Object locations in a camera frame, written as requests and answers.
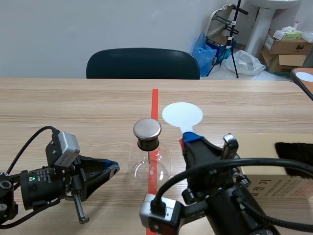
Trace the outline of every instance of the silver metal cap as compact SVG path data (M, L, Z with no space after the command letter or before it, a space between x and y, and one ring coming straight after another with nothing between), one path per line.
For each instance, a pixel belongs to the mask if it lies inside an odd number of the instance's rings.
M157 138L161 134L161 130L161 124L152 118L139 120L133 128L134 135L143 141Z

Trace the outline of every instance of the white sink pedestal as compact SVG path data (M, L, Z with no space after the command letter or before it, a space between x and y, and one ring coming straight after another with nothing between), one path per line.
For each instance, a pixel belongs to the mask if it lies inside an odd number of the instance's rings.
M260 7L259 15L254 23L248 44L245 51L254 57L258 57L266 39L270 23L273 19L276 9Z

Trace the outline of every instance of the white circular paper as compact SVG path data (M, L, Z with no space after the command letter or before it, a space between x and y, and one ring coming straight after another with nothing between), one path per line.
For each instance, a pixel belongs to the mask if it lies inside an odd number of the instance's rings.
M295 75L303 81L313 82L313 75L307 72L297 72Z
M191 103L179 102L165 107L162 112L163 119L170 125L179 127L182 133L192 131L203 117L201 109Z

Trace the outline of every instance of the red tape line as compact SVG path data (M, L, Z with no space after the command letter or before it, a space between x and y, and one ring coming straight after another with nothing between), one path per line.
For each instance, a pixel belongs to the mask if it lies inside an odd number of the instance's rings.
M152 89L151 118L158 119L158 89ZM150 152L151 166L149 167L148 176L148 193L157 193L157 154L159 148ZM146 229L146 235L154 235L150 229Z

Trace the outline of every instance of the black tripod stand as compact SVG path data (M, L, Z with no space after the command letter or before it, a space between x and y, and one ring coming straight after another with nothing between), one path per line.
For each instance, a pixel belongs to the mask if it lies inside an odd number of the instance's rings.
M216 60L216 62L214 63L214 65L212 66L211 70L209 71L209 73L207 74L207 76L211 73L211 71L213 70L213 68L217 65L217 62L220 60L220 58L222 57L222 60L220 62L220 65L222 65L222 61L225 57L225 54L226 54L226 51L227 49L230 49L230 53L231 53L231 57L233 58L233 63L234 63L234 67L235 67L235 72L236 72L236 76L237 78L239 78L238 76L238 73L237 73L237 68L236 68L236 63L235 63L235 59L234 59L234 49L233 49L233 46L234 46L234 30L235 30L235 25L236 25L236 20L237 20L237 16L238 16L238 12L241 12L245 15L248 14L247 11L243 10L243 9L240 9L240 3L241 3L241 0L238 0L238 4L237 6L233 5L233 9L236 10L235 12L235 16L234 16L234 20L231 22L231 29L230 29L230 34L229 34L229 37L228 37L228 40L227 40L227 43L226 43L226 46L223 50L223 52L220 54L220 56L218 57L218 59Z

